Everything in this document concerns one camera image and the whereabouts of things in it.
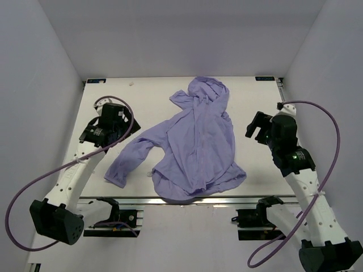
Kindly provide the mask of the purple jacket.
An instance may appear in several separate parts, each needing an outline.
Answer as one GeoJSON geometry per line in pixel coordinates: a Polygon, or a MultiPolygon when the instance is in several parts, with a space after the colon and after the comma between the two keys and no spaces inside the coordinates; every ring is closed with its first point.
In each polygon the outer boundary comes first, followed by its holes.
{"type": "Polygon", "coordinates": [[[153,147],[164,151],[151,170],[154,190],[162,198],[186,201],[238,187],[247,177],[235,162],[233,123],[226,112],[229,89],[220,81],[198,76],[188,91],[170,101],[181,109],[128,143],[104,178],[123,188],[127,176],[153,147]]]}

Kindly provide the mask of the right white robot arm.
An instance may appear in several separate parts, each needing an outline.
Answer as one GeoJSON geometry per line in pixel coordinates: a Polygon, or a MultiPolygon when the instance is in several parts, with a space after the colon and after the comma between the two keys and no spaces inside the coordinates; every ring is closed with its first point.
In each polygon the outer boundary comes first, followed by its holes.
{"type": "Polygon", "coordinates": [[[246,137],[259,128],[256,141],[267,145],[275,166],[293,190],[302,214],[296,218],[276,196],[262,198],[256,206],[257,221],[275,225],[295,243],[304,271],[343,271],[362,256],[362,245],[341,228],[320,188],[310,153],[298,145],[297,123],[288,114],[257,112],[246,137]]]}

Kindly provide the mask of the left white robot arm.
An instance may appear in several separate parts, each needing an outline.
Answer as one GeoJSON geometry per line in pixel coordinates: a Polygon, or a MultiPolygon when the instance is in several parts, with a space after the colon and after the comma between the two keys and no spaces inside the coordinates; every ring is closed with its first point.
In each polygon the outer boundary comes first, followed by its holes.
{"type": "Polygon", "coordinates": [[[98,197],[82,207],[79,198],[96,166],[108,150],[140,129],[128,107],[102,102],[98,116],[85,127],[70,166],[42,201],[29,208],[36,232],[68,245],[75,244],[84,229],[120,223],[119,203],[98,197]]]}

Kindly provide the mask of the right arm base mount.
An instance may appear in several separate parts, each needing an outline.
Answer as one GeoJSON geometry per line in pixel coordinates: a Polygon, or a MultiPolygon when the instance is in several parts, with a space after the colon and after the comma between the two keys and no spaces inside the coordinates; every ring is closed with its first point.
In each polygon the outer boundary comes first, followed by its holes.
{"type": "Polygon", "coordinates": [[[237,216],[231,218],[231,222],[238,227],[238,240],[283,240],[285,235],[267,219],[267,208],[283,204],[284,202],[279,197],[271,196],[258,200],[254,209],[237,210],[237,216]]]}

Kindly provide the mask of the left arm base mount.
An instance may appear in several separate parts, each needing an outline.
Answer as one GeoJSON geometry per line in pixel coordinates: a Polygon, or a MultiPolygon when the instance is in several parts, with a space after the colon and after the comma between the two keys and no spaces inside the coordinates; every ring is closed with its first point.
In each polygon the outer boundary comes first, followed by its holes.
{"type": "Polygon", "coordinates": [[[83,231],[84,237],[132,237],[137,238],[141,231],[143,211],[123,207],[113,198],[99,197],[92,204],[105,204],[109,213],[105,218],[94,222],[83,231]]]}

